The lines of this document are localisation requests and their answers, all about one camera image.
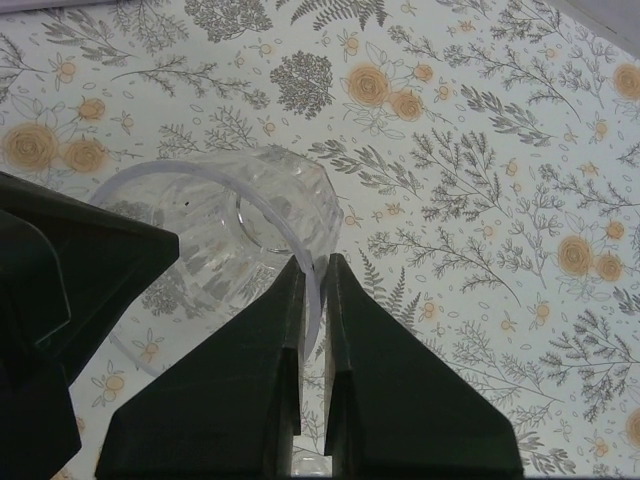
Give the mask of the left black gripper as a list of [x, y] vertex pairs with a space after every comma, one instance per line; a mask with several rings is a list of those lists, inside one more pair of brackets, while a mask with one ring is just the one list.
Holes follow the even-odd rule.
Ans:
[[174, 233], [2, 174], [3, 479], [50, 479], [78, 453], [67, 381], [178, 246]]

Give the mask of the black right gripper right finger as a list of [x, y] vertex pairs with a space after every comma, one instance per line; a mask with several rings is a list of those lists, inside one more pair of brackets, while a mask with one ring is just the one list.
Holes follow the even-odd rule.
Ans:
[[374, 301], [341, 254], [326, 290], [335, 477], [523, 477], [509, 420]]

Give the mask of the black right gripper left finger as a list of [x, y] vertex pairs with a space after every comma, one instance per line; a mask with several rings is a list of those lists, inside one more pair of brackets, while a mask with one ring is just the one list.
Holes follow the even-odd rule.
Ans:
[[291, 259], [112, 416], [98, 478], [288, 478], [301, 432], [305, 275]]

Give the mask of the large clear tumbler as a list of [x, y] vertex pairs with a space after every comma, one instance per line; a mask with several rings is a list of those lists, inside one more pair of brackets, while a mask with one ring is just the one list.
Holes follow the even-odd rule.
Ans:
[[177, 260], [110, 333], [136, 368], [160, 375], [262, 295], [290, 260], [305, 276], [304, 351], [313, 352], [344, 216], [320, 163], [277, 145], [156, 160], [115, 174], [91, 202], [179, 240]]

